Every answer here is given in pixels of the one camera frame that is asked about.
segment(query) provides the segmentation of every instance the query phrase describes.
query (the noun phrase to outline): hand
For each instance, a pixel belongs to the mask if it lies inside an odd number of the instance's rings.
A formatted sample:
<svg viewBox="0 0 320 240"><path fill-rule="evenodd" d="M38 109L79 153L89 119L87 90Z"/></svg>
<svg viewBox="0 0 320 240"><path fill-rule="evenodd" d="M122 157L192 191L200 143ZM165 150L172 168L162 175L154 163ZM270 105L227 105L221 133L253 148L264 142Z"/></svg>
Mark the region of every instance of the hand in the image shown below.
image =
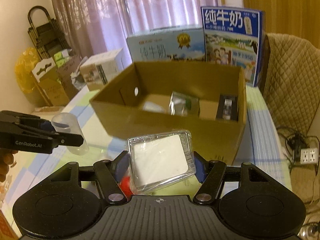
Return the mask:
<svg viewBox="0 0 320 240"><path fill-rule="evenodd" d="M9 165L14 162L13 154L17 152L15 150L0 149L0 182L5 181L9 172Z"/></svg>

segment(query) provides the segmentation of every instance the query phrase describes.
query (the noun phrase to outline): plaid tablecloth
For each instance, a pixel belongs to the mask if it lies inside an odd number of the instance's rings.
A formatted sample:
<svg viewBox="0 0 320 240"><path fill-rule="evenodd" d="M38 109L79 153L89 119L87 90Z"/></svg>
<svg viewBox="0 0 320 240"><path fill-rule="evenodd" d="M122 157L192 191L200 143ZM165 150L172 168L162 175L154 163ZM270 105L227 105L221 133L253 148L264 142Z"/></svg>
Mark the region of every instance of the plaid tablecloth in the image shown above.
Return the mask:
<svg viewBox="0 0 320 240"><path fill-rule="evenodd" d="M85 87L64 109L64 112L73 113L78 117L84 137L90 146L88 154L73 155L63 146L54 149L51 155L26 152L17 154L17 165L10 169L5 182L8 190L1 193L1 210L18 235L20 232L12 217L12 206L19 196L67 162L76 161L80 166L90 166L98 160L113 160L124 150L125 141L109 136L90 106L89 99L94 94L95 92L89 92ZM247 125L234 165L239 166L242 162L254 163L291 189L289 170L280 151L279 138L257 88L247 87L247 106ZM236 187L237 183L226 183L224 193Z"/></svg>

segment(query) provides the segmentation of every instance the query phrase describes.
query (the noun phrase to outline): clear plastic cup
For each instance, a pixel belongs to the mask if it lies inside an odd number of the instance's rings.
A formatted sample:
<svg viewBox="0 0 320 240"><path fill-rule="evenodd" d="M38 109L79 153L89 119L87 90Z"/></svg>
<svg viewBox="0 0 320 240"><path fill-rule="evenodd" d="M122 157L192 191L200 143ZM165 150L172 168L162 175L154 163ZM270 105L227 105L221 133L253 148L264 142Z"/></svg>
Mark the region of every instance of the clear plastic cup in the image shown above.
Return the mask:
<svg viewBox="0 0 320 240"><path fill-rule="evenodd" d="M84 141L80 147L67 146L67 149L75 155L85 155L89 152L89 146L83 136L77 117L71 113L60 113L51 120L52 126L57 132L76 133L82 135Z"/></svg>

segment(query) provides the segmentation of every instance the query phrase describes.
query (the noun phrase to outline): pink curtain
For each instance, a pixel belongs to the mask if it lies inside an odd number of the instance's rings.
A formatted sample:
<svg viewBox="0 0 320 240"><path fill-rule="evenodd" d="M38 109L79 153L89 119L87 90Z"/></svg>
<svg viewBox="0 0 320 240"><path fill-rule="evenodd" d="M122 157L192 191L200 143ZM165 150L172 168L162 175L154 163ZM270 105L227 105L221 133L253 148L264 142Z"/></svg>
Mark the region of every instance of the pink curtain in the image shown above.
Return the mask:
<svg viewBox="0 0 320 240"><path fill-rule="evenodd" d="M216 0L52 0L56 18L71 47L91 56L124 48L128 35L174 25L201 24L200 6Z"/></svg>

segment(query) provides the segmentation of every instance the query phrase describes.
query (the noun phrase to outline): blue milk box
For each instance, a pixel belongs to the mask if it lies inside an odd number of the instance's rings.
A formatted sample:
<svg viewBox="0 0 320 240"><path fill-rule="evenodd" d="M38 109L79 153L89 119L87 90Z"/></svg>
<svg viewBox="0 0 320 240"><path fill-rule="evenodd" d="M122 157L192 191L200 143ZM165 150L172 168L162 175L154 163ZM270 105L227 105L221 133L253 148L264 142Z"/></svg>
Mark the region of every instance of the blue milk box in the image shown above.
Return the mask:
<svg viewBox="0 0 320 240"><path fill-rule="evenodd" d="M200 25L173 26L137 33L127 38L132 61L205 61Z"/></svg>
<svg viewBox="0 0 320 240"><path fill-rule="evenodd" d="M246 82L257 86L262 74L263 12L202 6L201 14L206 61L241 66Z"/></svg>

